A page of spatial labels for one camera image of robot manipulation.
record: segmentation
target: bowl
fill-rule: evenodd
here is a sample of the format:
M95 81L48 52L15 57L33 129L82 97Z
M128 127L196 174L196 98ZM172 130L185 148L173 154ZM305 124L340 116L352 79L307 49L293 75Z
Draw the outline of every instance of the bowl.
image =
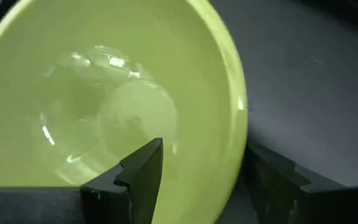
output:
M0 23L0 187L81 185L163 138L153 223L213 223L246 130L208 1L21 0Z

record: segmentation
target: green bowl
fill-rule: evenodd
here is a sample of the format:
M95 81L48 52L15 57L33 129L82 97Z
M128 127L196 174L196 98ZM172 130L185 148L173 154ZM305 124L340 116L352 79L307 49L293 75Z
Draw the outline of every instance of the green bowl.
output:
M213 223L246 130L208 1L21 0L0 23L0 187L81 185L161 137L153 223Z

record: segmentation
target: glossy surface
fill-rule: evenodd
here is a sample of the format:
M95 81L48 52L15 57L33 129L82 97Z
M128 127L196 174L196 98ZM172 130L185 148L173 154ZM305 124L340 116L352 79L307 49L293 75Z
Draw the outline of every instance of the glossy surface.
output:
M207 1L22 0L0 24L0 186L80 185L162 137L153 223L212 223L246 109Z

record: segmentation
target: gray table surface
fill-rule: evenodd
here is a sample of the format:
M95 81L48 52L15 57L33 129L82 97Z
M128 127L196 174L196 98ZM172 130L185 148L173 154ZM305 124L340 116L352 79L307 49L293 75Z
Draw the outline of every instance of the gray table surface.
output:
M313 0L212 0L240 53L249 138L358 185L358 17ZM242 183L221 223L256 223Z

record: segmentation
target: light green ceramic bowl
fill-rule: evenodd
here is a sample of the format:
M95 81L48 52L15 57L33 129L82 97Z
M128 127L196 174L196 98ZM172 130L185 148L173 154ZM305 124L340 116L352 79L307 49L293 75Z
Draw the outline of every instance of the light green ceramic bowl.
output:
M213 223L245 95L208 1L22 0L0 24L0 187L80 185L162 137L153 223Z

